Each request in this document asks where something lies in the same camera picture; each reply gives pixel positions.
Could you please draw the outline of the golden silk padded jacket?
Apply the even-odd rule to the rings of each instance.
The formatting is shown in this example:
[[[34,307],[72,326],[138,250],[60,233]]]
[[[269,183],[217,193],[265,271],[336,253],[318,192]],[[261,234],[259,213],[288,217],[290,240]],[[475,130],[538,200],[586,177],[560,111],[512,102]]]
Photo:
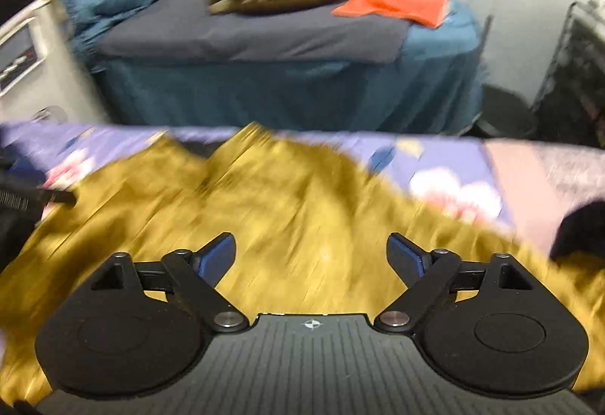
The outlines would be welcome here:
[[[1,396],[34,403],[50,391],[36,335],[70,293],[117,251],[155,261],[196,250],[229,232],[233,269],[219,291],[248,317],[260,312],[353,312],[375,316],[402,291],[386,263],[400,233],[425,249],[481,261],[514,255],[589,334],[577,390],[604,384],[603,261],[575,253],[549,262],[528,245],[442,214],[327,146],[279,139],[250,125],[201,158],[162,136],[76,186],[77,204],[57,206],[1,275],[7,341]]]

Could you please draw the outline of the white cabinet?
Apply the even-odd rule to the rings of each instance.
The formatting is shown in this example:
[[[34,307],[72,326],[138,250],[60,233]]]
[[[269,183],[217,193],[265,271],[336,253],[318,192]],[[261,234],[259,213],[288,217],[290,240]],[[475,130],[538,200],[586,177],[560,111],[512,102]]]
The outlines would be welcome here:
[[[1,120],[102,123],[105,110],[69,51],[59,0],[1,0]]]

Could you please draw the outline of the purple floral bed sheet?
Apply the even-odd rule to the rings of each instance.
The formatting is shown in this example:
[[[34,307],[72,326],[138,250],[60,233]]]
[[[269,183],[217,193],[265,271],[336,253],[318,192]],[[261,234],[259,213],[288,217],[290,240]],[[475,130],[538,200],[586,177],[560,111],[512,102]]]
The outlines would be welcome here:
[[[28,121],[2,124],[1,143],[15,146],[52,183],[66,187],[163,134],[210,146],[235,132]],[[604,196],[604,153],[585,146],[374,132],[294,132],[292,138],[343,152],[447,214],[477,217],[543,254],[567,213]]]

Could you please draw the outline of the black knitted garment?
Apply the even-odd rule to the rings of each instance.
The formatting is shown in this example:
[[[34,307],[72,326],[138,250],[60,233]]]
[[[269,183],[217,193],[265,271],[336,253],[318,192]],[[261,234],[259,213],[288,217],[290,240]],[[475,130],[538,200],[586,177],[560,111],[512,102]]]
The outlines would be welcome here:
[[[561,221],[550,251],[550,258],[568,256],[576,251],[604,257],[605,203],[589,202],[568,213]]]

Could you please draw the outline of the black round bin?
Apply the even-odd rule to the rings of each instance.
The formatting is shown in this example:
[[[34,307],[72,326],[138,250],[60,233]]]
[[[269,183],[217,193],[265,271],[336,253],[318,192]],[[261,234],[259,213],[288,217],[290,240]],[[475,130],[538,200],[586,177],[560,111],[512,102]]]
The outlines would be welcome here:
[[[483,138],[532,139],[536,121],[524,98],[516,92],[483,84],[482,112],[474,133]]]

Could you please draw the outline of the orange folded cloth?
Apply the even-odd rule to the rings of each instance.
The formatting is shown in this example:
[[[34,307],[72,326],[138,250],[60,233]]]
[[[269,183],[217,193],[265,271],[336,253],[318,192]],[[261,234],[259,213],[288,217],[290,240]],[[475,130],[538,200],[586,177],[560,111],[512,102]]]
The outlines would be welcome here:
[[[410,20],[437,29],[449,13],[451,0],[347,0],[333,9],[334,16],[386,16]]]

